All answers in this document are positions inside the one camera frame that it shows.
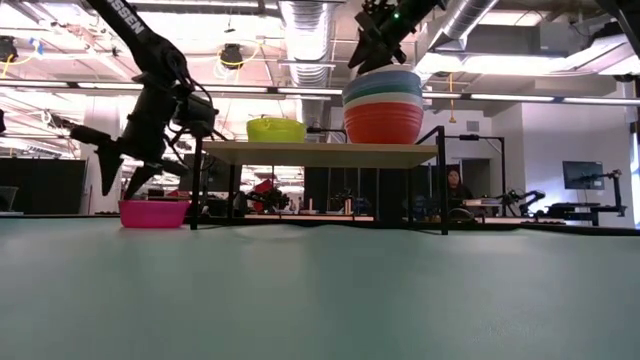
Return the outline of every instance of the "teal table surface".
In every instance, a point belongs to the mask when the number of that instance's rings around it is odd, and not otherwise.
[[[640,239],[0,219],[0,359],[640,359]]]

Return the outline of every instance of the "table shelf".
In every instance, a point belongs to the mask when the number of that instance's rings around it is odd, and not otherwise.
[[[232,165],[410,169],[434,158],[432,145],[207,142],[210,155]]]

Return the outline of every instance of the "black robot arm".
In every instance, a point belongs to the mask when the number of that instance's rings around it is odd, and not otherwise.
[[[400,42],[436,6],[445,9],[446,0],[398,0],[398,5],[387,4],[387,0],[364,0],[362,11],[355,17],[360,29],[360,41],[349,68],[360,64],[359,74],[378,69],[392,63],[393,57],[403,64],[406,56],[400,50]],[[615,17],[627,35],[629,43],[640,55],[640,1],[596,0],[603,10]]]
[[[188,172],[186,166],[162,158],[167,139],[165,127],[169,121],[173,119],[182,127],[179,135],[188,132],[201,139],[213,132],[217,110],[210,102],[192,94],[198,84],[189,75],[182,52],[149,29],[131,5],[124,0],[87,1],[129,47],[142,71],[133,80],[144,86],[117,140],[86,126],[72,129],[71,137],[98,146],[103,195],[112,187],[122,164],[121,155],[144,161],[144,166],[134,172],[125,193],[125,199],[129,199],[162,171],[176,175]]]

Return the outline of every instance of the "woman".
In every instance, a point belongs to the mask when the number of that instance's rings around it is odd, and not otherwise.
[[[471,190],[460,182],[460,174],[457,170],[449,170],[447,180],[449,185],[449,199],[473,199]]]

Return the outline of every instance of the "red object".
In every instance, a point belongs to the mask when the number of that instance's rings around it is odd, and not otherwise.
[[[172,192],[168,193],[167,195],[165,195],[167,197],[190,197],[191,194],[188,191],[180,191],[180,190],[173,190]]]
[[[271,180],[265,180],[260,184],[256,185],[253,188],[253,191],[257,192],[258,194],[264,194],[271,189],[273,189],[273,184],[271,183]],[[261,212],[262,210],[264,210],[264,206],[262,205],[262,203],[254,201],[253,209],[257,212]]]
[[[423,115],[422,108],[414,104],[366,104],[345,111],[344,124],[353,143],[413,144]]]
[[[120,222],[126,228],[179,228],[189,208],[188,201],[122,200]]]

